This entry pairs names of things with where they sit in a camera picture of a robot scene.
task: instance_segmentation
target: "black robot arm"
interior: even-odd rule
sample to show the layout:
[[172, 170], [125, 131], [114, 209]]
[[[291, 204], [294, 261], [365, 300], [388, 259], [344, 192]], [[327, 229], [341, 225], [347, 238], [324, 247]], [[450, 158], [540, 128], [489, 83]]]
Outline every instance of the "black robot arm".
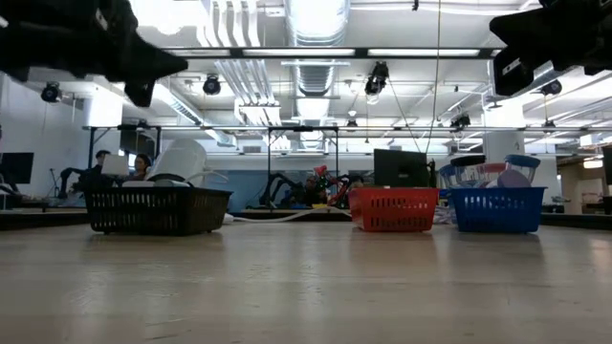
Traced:
[[[280, 179], [280, 182], [278, 182], [278, 185], [276, 186], [274, 193], [270, 195], [270, 189], [272, 188], [272, 184], [277, 179]], [[291, 189], [303, 187], [301, 183], [296, 183], [290, 180], [289, 178], [285, 177], [285, 175], [281, 173], [271, 174], [270, 177], [268, 178], [268, 184], [266, 185], [266, 189], [264, 190], [263, 195], [261, 195], [261, 197], [259, 198], [259, 204], [267, 206], [267, 205], [270, 205], [270, 202], [274, 202], [276, 193], [278, 193], [280, 186], [282, 186], [284, 183], [287, 184]]]

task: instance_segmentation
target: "computer monitor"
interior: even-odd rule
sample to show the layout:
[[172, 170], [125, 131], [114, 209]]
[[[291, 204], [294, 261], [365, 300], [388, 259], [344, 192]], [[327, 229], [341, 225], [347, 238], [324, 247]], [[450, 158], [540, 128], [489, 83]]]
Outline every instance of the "computer monitor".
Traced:
[[374, 184], [391, 187], [429, 187], [427, 154], [375, 149]]
[[34, 153], [0, 153], [0, 173], [7, 183], [29, 184], [33, 163]]

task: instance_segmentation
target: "table surface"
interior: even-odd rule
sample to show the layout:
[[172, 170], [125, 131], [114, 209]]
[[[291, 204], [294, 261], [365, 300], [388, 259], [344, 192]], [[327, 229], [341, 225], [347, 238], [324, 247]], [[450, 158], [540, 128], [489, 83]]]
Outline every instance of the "table surface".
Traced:
[[0, 232], [1, 343], [608, 343], [612, 233]]

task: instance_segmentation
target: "white wall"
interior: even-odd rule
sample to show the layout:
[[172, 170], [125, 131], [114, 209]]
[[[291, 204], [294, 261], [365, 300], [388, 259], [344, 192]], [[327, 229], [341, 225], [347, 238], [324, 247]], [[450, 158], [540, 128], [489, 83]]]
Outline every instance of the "white wall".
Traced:
[[18, 185], [24, 194], [44, 197], [56, 175], [68, 166], [87, 167], [89, 134], [82, 130], [85, 116], [64, 104], [47, 104], [40, 94], [0, 76], [2, 95], [0, 152], [34, 153], [32, 182]]
[[539, 158], [541, 164], [535, 172], [533, 186], [545, 186], [544, 203], [550, 204], [553, 197], [561, 196], [561, 186], [557, 180], [557, 159], [555, 158]]

